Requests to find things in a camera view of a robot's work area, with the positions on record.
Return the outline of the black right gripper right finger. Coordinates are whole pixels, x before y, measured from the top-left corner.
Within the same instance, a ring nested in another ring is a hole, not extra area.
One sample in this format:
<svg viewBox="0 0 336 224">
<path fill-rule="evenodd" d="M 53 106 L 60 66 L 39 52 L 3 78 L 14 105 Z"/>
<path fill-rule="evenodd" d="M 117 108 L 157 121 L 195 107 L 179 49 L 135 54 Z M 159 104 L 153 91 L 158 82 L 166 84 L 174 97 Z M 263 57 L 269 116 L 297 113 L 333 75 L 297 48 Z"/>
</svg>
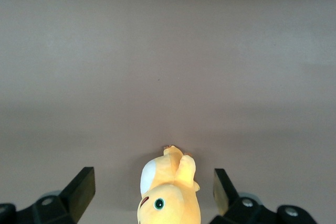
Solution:
<svg viewBox="0 0 336 224">
<path fill-rule="evenodd" d="M 219 214 L 211 223 L 315 223 L 313 217 L 298 206 L 281 205 L 273 212 L 257 196 L 238 193 L 222 168 L 214 169 L 213 196 Z"/>
</svg>

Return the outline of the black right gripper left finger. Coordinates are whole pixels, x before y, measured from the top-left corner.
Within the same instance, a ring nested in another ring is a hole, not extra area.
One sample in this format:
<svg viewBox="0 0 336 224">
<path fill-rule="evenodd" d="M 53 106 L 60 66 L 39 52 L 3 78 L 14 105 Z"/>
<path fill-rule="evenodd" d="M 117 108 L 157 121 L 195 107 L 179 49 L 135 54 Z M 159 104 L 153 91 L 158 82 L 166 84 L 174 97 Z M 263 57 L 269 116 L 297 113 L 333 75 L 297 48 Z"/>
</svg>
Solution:
<svg viewBox="0 0 336 224">
<path fill-rule="evenodd" d="M 95 195 L 95 169 L 84 167 L 57 195 L 41 197 L 18 211 L 1 204 L 1 223 L 78 223 Z"/>
</svg>

